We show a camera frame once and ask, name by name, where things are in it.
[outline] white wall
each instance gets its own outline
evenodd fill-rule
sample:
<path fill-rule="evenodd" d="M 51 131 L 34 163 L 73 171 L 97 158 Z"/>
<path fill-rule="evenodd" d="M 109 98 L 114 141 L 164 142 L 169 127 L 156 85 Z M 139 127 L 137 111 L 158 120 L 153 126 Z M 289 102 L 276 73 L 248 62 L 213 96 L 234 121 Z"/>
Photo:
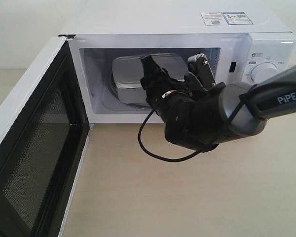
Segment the white wall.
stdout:
<path fill-rule="evenodd" d="M 264 0 L 296 35 L 296 0 Z M 27 68 L 82 0 L 0 0 L 0 68 Z M 292 64 L 296 63 L 296 50 Z"/>

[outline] microwave button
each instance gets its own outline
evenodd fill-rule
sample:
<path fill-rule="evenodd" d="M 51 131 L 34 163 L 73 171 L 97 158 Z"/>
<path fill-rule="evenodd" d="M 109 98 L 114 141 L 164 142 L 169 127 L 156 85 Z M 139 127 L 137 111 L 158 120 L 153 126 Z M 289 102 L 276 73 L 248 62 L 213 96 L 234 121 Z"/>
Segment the microwave button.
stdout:
<path fill-rule="evenodd" d="M 251 79 L 255 83 L 261 83 L 272 76 L 278 74 L 277 68 L 272 63 L 262 63 L 253 68 L 251 72 Z"/>

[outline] microwave control panel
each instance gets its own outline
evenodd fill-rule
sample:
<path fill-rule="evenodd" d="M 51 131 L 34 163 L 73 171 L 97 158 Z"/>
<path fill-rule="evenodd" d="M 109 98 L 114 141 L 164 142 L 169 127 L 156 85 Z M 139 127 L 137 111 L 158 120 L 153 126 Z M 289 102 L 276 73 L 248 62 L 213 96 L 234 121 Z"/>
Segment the microwave control panel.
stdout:
<path fill-rule="evenodd" d="M 284 71 L 296 44 L 290 32 L 250 33 L 251 45 L 242 81 L 256 84 Z"/>

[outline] microwave label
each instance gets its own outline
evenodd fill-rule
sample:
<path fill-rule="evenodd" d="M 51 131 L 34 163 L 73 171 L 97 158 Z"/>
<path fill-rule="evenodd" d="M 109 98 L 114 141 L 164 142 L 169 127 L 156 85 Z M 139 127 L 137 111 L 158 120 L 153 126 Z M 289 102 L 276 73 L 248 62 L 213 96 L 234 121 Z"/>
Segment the microwave label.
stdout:
<path fill-rule="evenodd" d="M 223 12 L 224 18 L 229 25 L 252 25 L 253 22 L 244 12 Z"/>
<path fill-rule="evenodd" d="M 223 26 L 228 25 L 222 12 L 201 13 L 206 26 Z"/>

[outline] white microwave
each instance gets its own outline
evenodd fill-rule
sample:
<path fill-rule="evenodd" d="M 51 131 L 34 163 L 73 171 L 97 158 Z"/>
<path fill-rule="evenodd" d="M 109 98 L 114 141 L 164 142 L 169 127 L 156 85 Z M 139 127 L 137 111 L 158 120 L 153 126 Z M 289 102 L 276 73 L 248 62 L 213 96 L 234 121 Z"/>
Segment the white microwave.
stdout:
<path fill-rule="evenodd" d="M 216 82 L 253 84 L 286 69 L 295 44 L 259 0 L 85 1 L 0 106 L 0 236 L 58 236 L 89 125 L 149 113 L 111 93 L 117 57 L 205 53 Z"/>

